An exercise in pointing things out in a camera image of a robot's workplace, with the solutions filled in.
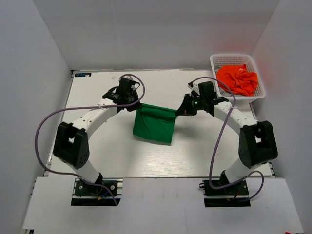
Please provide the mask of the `green t-shirt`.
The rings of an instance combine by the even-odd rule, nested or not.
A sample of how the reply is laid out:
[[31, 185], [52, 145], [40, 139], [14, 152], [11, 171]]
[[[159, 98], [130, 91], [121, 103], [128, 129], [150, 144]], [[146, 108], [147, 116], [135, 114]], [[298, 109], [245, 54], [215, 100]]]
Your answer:
[[136, 111], [132, 133], [147, 141], [171, 144], [176, 121], [174, 109], [143, 104]]

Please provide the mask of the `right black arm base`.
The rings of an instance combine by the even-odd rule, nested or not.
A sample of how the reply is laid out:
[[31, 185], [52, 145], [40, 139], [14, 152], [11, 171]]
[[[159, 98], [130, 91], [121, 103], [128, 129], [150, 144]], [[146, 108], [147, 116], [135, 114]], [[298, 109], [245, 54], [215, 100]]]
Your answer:
[[209, 180], [199, 183], [203, 190], [205, 208], [250, 207], [249, 190], [245, 180], [223, 189], [213, 189]]

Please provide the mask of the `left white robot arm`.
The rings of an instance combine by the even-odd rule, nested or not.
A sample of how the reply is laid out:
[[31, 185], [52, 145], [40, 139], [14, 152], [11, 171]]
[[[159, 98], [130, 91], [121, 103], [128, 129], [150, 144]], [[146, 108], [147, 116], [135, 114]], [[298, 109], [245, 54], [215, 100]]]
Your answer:
[[121, 110], [129, 112], [141, 106], [137, 91], [109, 90], [99, 101], [98, 106], [73, 122], [62, 122], [57, 129], [53, 155], [69, 165], [75, 173], [86, 180], [86, 189], [94, 195], [103, 189], [102, 175], [89, 160], [89, 139], [109, 118]]

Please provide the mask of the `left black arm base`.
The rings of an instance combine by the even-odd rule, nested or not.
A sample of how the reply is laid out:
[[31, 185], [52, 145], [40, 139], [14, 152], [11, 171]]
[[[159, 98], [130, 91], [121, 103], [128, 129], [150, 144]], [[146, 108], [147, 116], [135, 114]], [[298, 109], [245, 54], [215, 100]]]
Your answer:
[[102, 185], [107, 189], [86, 184], [75, 179], [71, 206], [114, 207], [122, 197], [122, 178], [103, 178]]

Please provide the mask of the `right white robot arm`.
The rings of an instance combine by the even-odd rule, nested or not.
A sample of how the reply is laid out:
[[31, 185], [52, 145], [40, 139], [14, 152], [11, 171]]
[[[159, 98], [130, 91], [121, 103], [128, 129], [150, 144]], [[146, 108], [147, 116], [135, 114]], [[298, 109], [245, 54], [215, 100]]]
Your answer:
[[218, 97], [211, 81], [194, 84], [188, 83], [190, 93], [185, 94], [175, 116], [195, 116], [198, 111], [205, 111], [223, 121], [239, 136], [238, 159], [219, 179], [219, 185], [225, 194], [232, 194], [238, 183], [248, 177], [256, 168], [277, 158], [278, 151], [273, 126], [268, 121], [256, 121], [244, 115], [225, 97]]

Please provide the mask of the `orange t-shirt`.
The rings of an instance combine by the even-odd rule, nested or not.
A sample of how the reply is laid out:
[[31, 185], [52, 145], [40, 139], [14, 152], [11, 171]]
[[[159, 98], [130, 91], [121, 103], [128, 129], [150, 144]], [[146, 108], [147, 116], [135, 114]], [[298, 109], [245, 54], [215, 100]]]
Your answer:
[[231, 90], [235, 95], [254, 96], [258, 86], [257, 73], [249, 72], [246, 64], [223, 66], [217, 71], [216, 79], [221, 81], [218, 83], [221, 89]]

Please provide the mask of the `white plastic basket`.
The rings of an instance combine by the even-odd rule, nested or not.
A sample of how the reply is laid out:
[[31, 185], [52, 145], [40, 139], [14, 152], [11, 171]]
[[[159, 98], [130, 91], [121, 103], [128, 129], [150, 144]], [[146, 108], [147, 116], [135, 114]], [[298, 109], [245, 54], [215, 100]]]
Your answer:
[[255, 72], [258, 77], [258, 85], [253, 93], [253, 96], [235, 95], [236, 106], [242, 106], [252, 103], [257, 99], [262, 99], [266, 96], [266, 91], [257, 69], [257, 66], [250, 55], [247, 54], [213, 54], [210, 56], [211, 69], [213, 77], [216, 78], [217, 71], [226, 65], [246, 65], [248, 72]]

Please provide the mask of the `blue label sticker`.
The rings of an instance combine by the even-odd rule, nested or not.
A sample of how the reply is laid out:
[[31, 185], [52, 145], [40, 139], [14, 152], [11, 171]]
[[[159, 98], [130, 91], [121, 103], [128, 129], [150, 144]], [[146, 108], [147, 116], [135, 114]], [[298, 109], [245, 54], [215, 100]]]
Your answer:
[[90, 77], [92, 73], [75, 73], [74, 77]]

